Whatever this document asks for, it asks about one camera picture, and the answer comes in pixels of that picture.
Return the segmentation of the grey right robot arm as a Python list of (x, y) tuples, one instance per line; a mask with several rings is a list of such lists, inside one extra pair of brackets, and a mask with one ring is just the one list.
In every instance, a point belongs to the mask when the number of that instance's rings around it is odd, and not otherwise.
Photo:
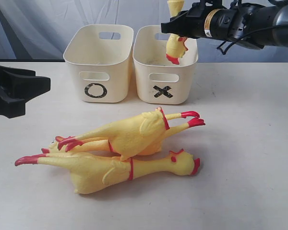
[(288, 0), (272, 0), (270, 6), (234, 0), (230, 8), (220, 0), (201, 0), (161, 24), (164, 34), (192, 39), (207, 38), (248, 49), (288, 47)]

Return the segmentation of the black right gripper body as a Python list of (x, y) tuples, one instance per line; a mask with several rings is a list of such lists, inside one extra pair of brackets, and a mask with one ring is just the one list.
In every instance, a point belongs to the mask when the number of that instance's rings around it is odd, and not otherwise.
[(251, 4), (234, 0), (229, 8), (221, 0), (201, 0), (187, 12), (187, 37), (236, 40), (248, 32)]

